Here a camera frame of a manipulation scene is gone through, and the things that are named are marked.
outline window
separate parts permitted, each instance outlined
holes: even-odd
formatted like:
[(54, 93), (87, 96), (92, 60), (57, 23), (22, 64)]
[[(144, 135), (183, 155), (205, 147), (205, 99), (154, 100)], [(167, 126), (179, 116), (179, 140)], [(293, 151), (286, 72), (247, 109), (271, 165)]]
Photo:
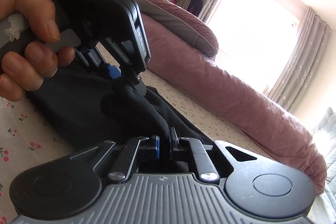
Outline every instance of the window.
[(293, 52), (305, 11), (298, 0), (222, 0), (208, 24), (219, 41), (215, 63), (265, 93)]

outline silver screw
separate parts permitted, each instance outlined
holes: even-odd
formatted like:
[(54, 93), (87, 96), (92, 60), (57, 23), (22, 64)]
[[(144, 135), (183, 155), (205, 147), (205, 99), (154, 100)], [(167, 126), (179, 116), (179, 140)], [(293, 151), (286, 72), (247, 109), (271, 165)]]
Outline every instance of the silver screw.
[(109, 179), (119, 181), (123, 180), (126, 176), (124, 173), (121, 172), (112, 172), (108, 174)]
[(206, 172), (201, 174), (201, 179), (205, 181), (215, 181), (218, 179), (218, 175), (213, 172)]

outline human hand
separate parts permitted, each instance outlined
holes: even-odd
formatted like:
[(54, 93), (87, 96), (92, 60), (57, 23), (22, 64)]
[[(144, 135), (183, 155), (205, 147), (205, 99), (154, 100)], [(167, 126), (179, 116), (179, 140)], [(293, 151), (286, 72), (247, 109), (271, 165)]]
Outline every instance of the human hand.
[[(55, 43), (60, 40), (55, 23), (55, 5), (51, 0), (0, 0), (0, 20), (14, 11), (29, 20), (31, 30), (42, 41)], [(56, 55), (43, 43), (31, 42), (25, 49), (25, 57), (8, 52), (2, 59), (4, 73), (0, 75), (0, 95), (12, 102), (20, 101), (25, 90), (38, 90), (43, 78), (55, 75), (58, 66), (70, 64), (75, 50), (65, 47)]]

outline pink pillow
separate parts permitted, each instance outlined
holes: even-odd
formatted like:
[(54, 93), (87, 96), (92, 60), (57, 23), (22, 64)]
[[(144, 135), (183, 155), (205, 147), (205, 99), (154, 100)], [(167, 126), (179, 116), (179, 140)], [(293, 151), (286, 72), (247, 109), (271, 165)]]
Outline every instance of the pink pillow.
[(140, 11), (159, 22), (190, 46), (214, 60), (219, 51), (216, 36), (200, 19), (168, 0), (135, 0)]
[(243, 130), (277, 161), (306, 173), (323, 191), (327, 167), (303, 125), (278, 104), (221, 70), (167, 28), (142, 15), (148, 68)]

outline black fabric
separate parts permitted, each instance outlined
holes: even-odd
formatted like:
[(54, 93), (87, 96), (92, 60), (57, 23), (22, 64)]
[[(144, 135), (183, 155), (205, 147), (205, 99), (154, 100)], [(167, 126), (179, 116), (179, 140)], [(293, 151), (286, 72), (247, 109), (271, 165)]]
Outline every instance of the black fabric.
[(102, 79), (76, 62), (59, 68), (53, 78), (44, 80), (40, 90), (27, 94), (75, 149), (105, 140), (122, 144), (132, 137), (152, 135), (159, 135), (167, 144), (170, 127), (179, 137), (212, 143), (155, 88), (147, 87), (147, 95), (142, 97), (123, 78), (112, 82)]
[(203, 1), (202, 0), (190, 0), (190, 4), (187, 8), (187, 11), (194, 16), (198, 16), (203, 8)]

